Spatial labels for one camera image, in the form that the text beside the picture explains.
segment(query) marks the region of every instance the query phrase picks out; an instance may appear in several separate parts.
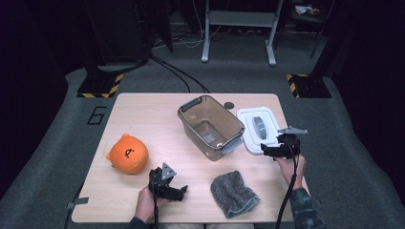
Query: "transparent gray storage bin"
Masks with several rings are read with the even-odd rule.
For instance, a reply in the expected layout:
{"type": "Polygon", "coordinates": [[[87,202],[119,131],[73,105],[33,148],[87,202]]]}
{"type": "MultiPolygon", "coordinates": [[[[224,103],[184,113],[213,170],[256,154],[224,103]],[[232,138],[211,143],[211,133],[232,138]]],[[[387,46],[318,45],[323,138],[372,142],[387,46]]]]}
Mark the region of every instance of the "transparent gray storage bin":
{"type": "Polygon", "coordinates": [[[219,160],[243,142],[244,124],[209,95],[182,105],[178,116],[187,136],[210,160],[219,160]]]}

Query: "gray towel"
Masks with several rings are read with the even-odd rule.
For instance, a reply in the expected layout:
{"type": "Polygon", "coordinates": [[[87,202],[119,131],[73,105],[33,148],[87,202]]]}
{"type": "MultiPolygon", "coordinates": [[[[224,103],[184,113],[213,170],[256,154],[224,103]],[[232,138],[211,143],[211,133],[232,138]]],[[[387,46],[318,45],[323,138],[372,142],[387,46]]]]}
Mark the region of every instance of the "gray towel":
{"type": "Polygon", "coordinates": [[[260,200],[251,189],[245,187],[239,171],[216,177],[211,184],[211,193],[227,218],[250,211],[260,200]]]}

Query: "orange plush toy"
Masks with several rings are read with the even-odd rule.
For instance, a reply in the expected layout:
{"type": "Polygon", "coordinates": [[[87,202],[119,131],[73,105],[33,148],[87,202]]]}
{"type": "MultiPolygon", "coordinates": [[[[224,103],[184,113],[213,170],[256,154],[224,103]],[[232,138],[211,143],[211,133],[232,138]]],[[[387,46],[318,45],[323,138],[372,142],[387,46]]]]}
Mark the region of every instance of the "orange plush toy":
{"type": "Polygon", "coordinates": [[[105,157],[122,173],[136,174],[146,166],[149,153],[142,141],[124,134],[105,157]]]}

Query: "table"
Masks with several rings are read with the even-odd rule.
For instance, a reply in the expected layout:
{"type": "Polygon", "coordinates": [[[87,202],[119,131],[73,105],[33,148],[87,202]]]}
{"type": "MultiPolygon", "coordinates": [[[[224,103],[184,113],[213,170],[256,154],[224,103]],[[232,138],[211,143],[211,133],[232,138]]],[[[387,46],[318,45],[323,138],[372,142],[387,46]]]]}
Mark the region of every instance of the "table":
{"type": "MultiPolygon", "coordinates": [[[[287,191],[277,162],[269,156],[253,156],[245,145],[218,161],[211,161],[186,136],[177,110],[201,94],[120,94],[101,137],[80,198],[88,203],[75,207],[74,222],[128,222],[135,213],[139,191],[148,184],[152,169],[166,162],[177,174],[170,186],[188,185],[184,199],[169,202],[160,209],[160,222],[269,222],[276,221],[287,191]],[[125,175],[111,167],[105,155],[128,133],[142,140],[149,150],[146,168],[137,175],[125,175]],[[238,170],[245,185],[261,199],[248,213],[227,219],[210,192],[215,177],[238,170]]],[[[281,128],[286,120],[275,94],[210,94],[221,104],[234,103],[236,114],[242,108],[268,107],[281,128]]],[[[289,203],[283,215],[292,221],[289,203]]]]}
{"type": "Polygon", "coordinates": [[[284,0],[278,0],[276,12],[244,12],[244,11],[223,11],[210,10],[209,0],[205,5],[205,39],[202,49],[202,62],[208,62],[209,45],[210,45],[210,25],[227,25],[227,26],[247,26],[247,27],[266,27],[271,28],[268,40],[266,40],[266,50],[268,64],[276,65],[272,43],[276,33],[277,24],[280,18],[281,8],[284,0]]]}

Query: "person's hand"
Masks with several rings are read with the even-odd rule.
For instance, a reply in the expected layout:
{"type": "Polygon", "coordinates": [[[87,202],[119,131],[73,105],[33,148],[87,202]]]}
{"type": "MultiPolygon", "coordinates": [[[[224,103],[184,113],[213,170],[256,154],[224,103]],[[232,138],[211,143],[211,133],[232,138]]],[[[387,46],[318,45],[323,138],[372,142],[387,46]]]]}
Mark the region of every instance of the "person's hand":
{"type": "MultiPolygon", "coordinates": [[[[168,202],[168,199],[158,198],[157,205],[160,208],[163,204],[168,202]]],[[[137,209],[135,210],[135,217],[147,223],[155,215],[155,203],[153,195],[148,187],[139,191],[137,209]]]]}
{"type": "MultiPolygon", "coordinates": [[[[274,159],[280,165],[281,174],[283,175],[283,178],[286,180],[286,183],[289,186],[289,184],[291,183],[292,175],[294,174],[294,161],[292,159],[284,159],[280,157],[275,157],[274,159]]],[[[297,178],[292,189],[303,187],[303,175],[306,165],[305,158],[302,155],[296,156],[295,161],[298,162],[297,178]]]]}

